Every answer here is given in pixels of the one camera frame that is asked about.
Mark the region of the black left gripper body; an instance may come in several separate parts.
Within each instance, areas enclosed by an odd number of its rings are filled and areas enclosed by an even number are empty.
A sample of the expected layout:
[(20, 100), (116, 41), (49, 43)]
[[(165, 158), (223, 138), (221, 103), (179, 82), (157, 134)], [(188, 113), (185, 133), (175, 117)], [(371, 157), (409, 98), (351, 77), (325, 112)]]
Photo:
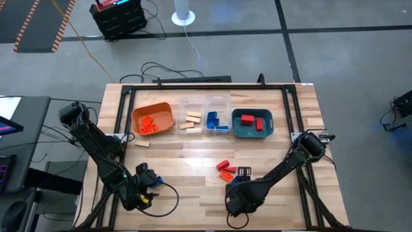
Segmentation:
[(150, 208), (152, 205), (152, 198), (147, 195), (149, 176), (150, 174), (148, 174), (148, 165), (146, 162), (143, 162), (136, 167), (135, 186), (136, 193), (138, 195), (138, 203), (136, 208), (139, 210)]

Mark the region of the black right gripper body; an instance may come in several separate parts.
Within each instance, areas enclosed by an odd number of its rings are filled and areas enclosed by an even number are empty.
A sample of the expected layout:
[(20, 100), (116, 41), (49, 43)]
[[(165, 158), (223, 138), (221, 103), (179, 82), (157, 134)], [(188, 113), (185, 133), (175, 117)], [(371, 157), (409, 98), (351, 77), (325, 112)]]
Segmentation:
[(253, 213), (260, 207), (268, 195), (268, 184), (260, 181), (246, 181), (227, 184), (225, 197), (227, 211), (238, 216), (241, 213)]

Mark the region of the dark teal plastic bin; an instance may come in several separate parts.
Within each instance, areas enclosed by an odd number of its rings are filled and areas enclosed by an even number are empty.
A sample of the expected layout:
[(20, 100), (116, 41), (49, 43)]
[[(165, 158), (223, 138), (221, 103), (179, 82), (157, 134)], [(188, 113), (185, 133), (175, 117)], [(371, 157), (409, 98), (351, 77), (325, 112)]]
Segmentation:
[[(254, 116), (253, 125), (241, 125), (241, 116), (243, 114)], [(257, 118), (264, 120), (262, 131), (256, 130)], [(232, 111), (232, 130), (235, 136), (239, 138), (264, 139), (274, 132), (272, 114), (269, 110), (263, 108), (237, 108)]]

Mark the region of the clear plastic bin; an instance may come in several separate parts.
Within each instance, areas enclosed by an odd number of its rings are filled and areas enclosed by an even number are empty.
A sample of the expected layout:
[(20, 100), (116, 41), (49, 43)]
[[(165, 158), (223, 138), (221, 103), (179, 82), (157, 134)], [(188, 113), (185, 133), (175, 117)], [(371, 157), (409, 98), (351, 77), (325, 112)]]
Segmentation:
[[(217, 119), (219, 119), (218, 126), (228, 126), (229, 130), (215, 130), (207, 129), (207, 114), (210, 111), (216, 111)], [(203, 129), (210, 134), (228, 134), (232, 128), (232, 108), (231, 99), (229, 95), (208, 95), (205, 98), (203, 106), (204, 122)]]
[[(200, 135), (203, 132), (202, 123), (204, 122), (203, 106), (205, 97), (182, 97), (178, 105), (178, 114), (176, 116), (176, 129), (182, 135)], [(194, 128), (201, 128), (201, 133), (187, 133), (186, 130), (180, 130), (179, 125), (189, 122), (186, 121), (188, 111), (197, 111), (201, 113), (201, 122), (194, 123)]]

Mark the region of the black power strip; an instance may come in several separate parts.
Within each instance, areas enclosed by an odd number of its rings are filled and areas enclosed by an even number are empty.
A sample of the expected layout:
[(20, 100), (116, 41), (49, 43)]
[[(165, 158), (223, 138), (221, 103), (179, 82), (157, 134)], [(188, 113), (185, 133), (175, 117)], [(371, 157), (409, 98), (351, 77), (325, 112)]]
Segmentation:
[(232, 82), (230, 75), (210, 77), (188, 77), (179, 79), (160, 79), (161, 83), (198, 83), (198, 82)]

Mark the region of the black side desk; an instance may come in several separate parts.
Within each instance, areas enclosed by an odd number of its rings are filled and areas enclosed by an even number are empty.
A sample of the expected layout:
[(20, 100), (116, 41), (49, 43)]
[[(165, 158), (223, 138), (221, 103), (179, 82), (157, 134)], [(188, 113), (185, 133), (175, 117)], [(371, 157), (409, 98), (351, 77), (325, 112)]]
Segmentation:
[(0, 138), (0, 155), (15, 155), (15, 164), (5, 193), (23, 189), (50, 101), (51, 98), (47, 96), (22, 97), (11, 116), (11, 121), (20, 124), (23, 131)]

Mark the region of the black computer mouse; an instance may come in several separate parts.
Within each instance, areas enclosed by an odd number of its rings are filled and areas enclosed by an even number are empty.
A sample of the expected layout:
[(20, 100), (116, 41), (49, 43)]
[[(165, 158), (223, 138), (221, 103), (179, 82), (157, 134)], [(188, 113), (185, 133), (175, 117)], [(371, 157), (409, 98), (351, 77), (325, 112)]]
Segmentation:
[(17, 232), (26, 212), (26, 202), (16, 201), (10, 205), (1, 222), (2, 232)]

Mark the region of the backlit keyboard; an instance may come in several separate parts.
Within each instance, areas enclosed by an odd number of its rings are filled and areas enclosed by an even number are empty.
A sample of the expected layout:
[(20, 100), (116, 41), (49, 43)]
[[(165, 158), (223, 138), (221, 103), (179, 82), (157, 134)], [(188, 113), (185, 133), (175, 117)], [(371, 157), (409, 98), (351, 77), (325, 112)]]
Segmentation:
[(0, 155), (0, 194), (6, 191), (15, 166), (16, 155)]

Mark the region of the computer screen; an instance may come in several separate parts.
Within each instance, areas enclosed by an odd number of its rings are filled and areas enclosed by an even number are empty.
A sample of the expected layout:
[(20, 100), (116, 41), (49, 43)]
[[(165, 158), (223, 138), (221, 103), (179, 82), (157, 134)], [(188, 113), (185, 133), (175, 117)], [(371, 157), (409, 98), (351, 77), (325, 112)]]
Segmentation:
[(21, 132), (24, 127), (9, 119), (0, 116), (0, 136)]

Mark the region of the white sheet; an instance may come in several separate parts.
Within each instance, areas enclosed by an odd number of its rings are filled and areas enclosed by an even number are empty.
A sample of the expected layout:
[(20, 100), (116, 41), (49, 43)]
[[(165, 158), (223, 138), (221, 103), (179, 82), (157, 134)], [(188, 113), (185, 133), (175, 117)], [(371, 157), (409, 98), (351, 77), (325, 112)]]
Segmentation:
[(10, 120), (20, 101), (20, 97), (0, 96), (0, 116)]

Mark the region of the black equipment case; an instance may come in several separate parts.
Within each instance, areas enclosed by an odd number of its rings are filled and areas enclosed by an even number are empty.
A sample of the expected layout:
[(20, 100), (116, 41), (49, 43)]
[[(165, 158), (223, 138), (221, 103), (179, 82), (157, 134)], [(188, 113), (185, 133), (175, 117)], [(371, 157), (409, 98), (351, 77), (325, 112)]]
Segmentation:
[(145, 28), (147, 19), (141, 0), (129, 0), (121, 5), (99, 12), (97, 4), (92, 4), (89, 12), (105, 40), (116, 41), (125, 35)]

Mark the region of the black floor equipment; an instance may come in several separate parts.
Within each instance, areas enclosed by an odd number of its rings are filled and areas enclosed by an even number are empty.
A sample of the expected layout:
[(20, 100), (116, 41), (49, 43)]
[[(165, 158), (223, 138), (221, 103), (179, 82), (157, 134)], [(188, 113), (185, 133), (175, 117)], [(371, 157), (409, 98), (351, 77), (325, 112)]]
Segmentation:
[[(390, 110), (387, 111), (381, 118), (380, 124), (385, 131), (393, 131), (398, 128), (408, 128), (412, 130), (412, 90), (394, 97), (389, 102)], [(393, 121), (383, 123), (382, 120), (387, 113), (393, 113)]]

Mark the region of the white round-base stand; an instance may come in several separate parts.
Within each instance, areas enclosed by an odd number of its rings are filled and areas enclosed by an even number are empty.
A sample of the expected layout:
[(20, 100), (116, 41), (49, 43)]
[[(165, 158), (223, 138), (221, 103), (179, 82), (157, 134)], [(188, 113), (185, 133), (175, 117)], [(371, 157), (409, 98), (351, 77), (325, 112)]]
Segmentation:
[(171, 20), (175, 25), (184, 27), (195, 21), (196, 16), (189, 7), (189, 0), (174, 0), (174, 8)]

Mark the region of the red electronic device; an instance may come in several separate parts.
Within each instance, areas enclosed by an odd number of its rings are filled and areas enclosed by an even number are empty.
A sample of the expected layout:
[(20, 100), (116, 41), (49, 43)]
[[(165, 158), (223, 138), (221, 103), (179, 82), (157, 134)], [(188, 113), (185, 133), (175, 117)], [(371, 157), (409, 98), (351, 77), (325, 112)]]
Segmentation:
[(95, 0), (99, 12), (108, 10), (117, 5), (128, 2), (129, 0)]

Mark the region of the black aluminium table frame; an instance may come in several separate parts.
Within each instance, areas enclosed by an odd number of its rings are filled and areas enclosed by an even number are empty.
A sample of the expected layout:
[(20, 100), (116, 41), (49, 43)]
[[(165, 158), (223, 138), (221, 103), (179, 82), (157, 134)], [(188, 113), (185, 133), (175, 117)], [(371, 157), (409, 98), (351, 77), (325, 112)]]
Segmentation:
[(249, 166), (261, 177), (279, 164), (293, 131), (324, 126), (315, 88), (302, 83), (165, 83), (108, 84), (98, 127), (104, 132), (132, 131), (131, 112), (141, 106), (167, 102), (174, 114), (182, 97), (229, 95), (233, 108), (266, 108), (272, 113), (274, 133), (265, 139), (238, 139), (233, 134), (182, 135), (172, 129), (148, 136), (150, 147), (131, 143), (126, 148), (125, 165), (134, 171), (142, 162), (159, 174), (164, 187), (147, 214), (125, 210), (110, 197), (92, 230), (226, 230), (239, 226), (246, 230), (299, 230), (309, 216), (317, 223), (309, 195), (303, 193), (296, 173), (288, 174), (268, 194), (265, 203), (249, 216), (227, 218), (224, 205), (225, 181), (216, 165), (228, 160), (235, 166)]

